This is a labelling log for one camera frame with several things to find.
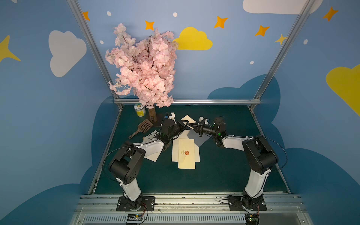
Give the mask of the cream paper sheet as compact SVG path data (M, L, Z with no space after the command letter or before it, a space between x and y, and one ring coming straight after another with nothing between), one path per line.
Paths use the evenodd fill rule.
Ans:
M172 162L178 162L179 157L179 140L180 139L193 139L194 140L194 152L195 152L195 162L200 162L200 152L197 141L200 140L198 133L193 130L184 130L183 133L175 140L172 144Z

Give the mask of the brown letter paper front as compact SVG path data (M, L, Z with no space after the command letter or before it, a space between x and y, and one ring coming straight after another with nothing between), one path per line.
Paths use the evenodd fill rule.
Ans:
M193 127L190 126L190 124L197 124L197 122L195 120L193 120L189 115L186 115L185 117L183 117L181 119L181 121L183 121L184 124L186 124L186 121L188 121L188 125L187 125L186 129L194 129Z

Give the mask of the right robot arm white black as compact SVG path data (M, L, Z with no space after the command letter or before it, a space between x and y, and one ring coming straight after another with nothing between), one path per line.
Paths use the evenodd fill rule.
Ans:
M263 189L273 167L278 163L278 156L266 138L258 136L234 136L226 133L226 123L222 117L217 117L210 124L207 119L200 118L199 122L189 126L199 134L212 137L215 144L227 149L245 152L250 166L250 175L243 191L242 205L249 209L263 202Z

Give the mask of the white paper sheet left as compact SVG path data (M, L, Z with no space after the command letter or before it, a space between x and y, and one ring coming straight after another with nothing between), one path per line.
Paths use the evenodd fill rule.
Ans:
M143 142L144 143L147 143L147 142L150 142L150 141L154 141L155 140L155 135L158 133L157 130L153 131L152 133L150 133L148 136L144 136L142 139L143 139ZM157 152L157 153L152 153L152 154L146 154L145 158L150 160L150 161L153 161L153 162L156 162L158 157L160 156L161 152Z

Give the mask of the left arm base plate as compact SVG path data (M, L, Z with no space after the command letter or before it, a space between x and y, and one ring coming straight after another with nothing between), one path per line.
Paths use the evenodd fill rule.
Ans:
M146 209L149 212L153 212L155 207L155 197L154 196L139 196L134 202L121 196L118 199L116 206L117 212L140 212Z

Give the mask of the grey envelope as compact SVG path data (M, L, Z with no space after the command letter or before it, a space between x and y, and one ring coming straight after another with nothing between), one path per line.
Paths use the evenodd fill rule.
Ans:
M201 137L198 133L196 133L194 130L190 130L189 133L187 134L189 139L193 139L195 145L197 145L198 147L200 147L202 144L204 144L210 137L207 136L206 134L203 134Z

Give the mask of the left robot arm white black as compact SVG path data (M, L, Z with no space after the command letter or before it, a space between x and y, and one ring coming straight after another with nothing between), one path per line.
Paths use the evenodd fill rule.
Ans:
M125 142L108 165L109 172L115 177L123 189L123 195L118 200L118 212L139 211L143 208L143 194L138 186L143 160L152 154L165 151L172 141L186 129L188 120L175 121L166 118L157 133L150 141L143 143Z

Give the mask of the aluminium frame post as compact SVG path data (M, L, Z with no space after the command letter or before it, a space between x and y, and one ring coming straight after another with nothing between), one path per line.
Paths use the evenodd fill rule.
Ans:
M73 15L76 18L76 21L90 47L90 50L97 62L97 65L101 71L101 74L106 82L106 84L113 83L112 78L110 76L110 73L105 65L105 62L100 54L100 51L97 47L97 44L95 42L95 39L90 31L90 28L87 24L87 20L85 19L83 12L81 10L81 7L76 0L67 0L68 5L70 6L70 9L73 13Z
M270 67L270 70L266 74L265 78L263 79L259 89L257 90L253 100L258 101L257 104L251 104L250 105L250 111L253 112L257 105L261 104L261 97L265 93L266 89L268 88L270 82L272 81L273 77L275 76L277 70L279 69L282 61L286 57L288 51L290 50L293 42L297 38L298 34L300 33L301 29L303 28L304 24L306 23L306 20L310 16L310 11L315 4L315 0L307 0L304 3L303 8L301 9L298 17L296 18L291 30L288 33L288 37L285 40L285 43L282 45L279 53L277 54L275 61L273 62L272 66Z

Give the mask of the left small circuit board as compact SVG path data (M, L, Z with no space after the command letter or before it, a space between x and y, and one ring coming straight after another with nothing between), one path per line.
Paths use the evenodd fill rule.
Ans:
M126 224L129 225L129 224L135 224L135 225L138 225L138 224L141 224L144 220L144 217L139 215L139 214L128 214L126 216Z

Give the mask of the left aluminium frame post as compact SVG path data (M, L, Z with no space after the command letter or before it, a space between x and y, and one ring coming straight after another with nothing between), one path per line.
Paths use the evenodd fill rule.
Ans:
M95 42L95 39L90 31L90 28L87 24L87 20L85 19L83 12L81 10L81 7L76 0L67 0L68 5L70 6L70 9L73 13L73 15L76 18L76 21L90 47L90 50L97 62L97 65L101 71L101 74L106 82L106 84L113 83L112 78L110 76L110 73L105 65L105 62L100 54L100 51L97 47L97 44Z

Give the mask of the back horizontal aluminium bar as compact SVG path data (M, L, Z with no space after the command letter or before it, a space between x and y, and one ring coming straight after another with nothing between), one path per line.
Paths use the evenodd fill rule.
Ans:
M176 105L259 105L259 99L175 99Z

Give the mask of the brown slotted scoop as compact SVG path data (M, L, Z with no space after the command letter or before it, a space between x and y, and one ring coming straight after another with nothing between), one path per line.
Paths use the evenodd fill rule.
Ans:
M153 126L153 123L151 121L149 121L148 119L145 119L143 122L141 122L138 127L137 127L137 130L132 134L130 135L128 138L129 139L132 139L136 134L138 133L146 133L148 132Z

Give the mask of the yellow envelope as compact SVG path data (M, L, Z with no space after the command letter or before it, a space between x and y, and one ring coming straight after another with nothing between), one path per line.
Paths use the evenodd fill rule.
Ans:
M195 169L195 143L193 139L179 140L179 155L178 155L179 169Z

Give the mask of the pink cherry blossom tree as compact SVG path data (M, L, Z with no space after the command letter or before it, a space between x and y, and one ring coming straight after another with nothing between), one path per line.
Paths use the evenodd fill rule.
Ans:
M174 88L178 48L174 34L156 29L138 42L121 23L114 33L116 47L106 51L105 59L120 72L114 83L109 83L109 89L117 96L133 93L148 109L169 107L173 103L170 92Z

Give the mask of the small circuit board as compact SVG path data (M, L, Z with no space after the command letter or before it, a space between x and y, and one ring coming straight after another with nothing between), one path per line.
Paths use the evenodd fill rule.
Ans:
M259 215L258 214L245 214L245 224L246 225L259 225Z
M139 214L128 214L126 216L126 224L129 225L129 224L135 224L135 225L138 225L138 224L141 224L144 220L144 217L139 215Z

